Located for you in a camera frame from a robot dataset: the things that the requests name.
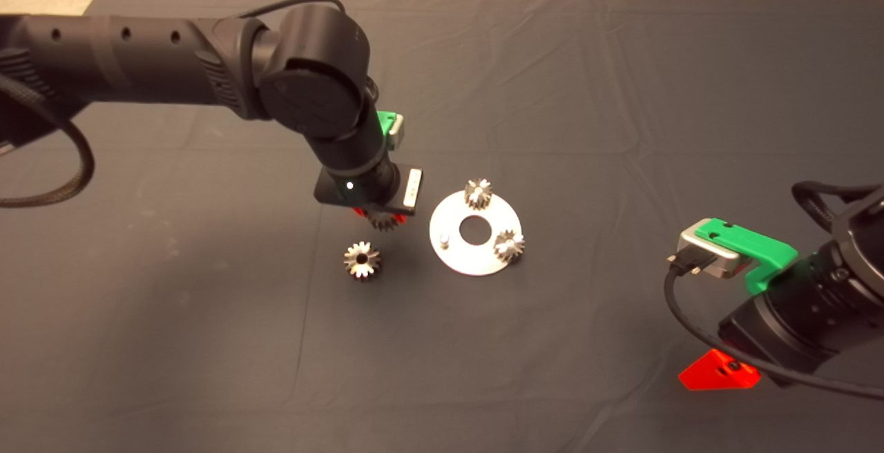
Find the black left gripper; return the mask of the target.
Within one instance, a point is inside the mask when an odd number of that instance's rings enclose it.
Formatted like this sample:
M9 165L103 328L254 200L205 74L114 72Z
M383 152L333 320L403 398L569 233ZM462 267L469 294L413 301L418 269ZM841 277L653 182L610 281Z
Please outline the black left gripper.
M408 178L415 166L397 164L390 158L388 136L312 139L312 151L321 164L314 198L321 204L353 208L363 219L391 213L395 224L407 223L416 204L407 204L412 188Z

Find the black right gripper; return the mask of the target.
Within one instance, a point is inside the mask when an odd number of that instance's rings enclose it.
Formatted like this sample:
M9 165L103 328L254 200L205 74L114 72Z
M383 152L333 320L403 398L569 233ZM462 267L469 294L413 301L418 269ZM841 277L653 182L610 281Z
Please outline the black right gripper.
M840 253L812 253L730 312L718 336L754 358L814 374L828 360L865 344L865 316L849 301L853 286ZM710 349L678 378L688 390L711 391L752 388L762 374Z

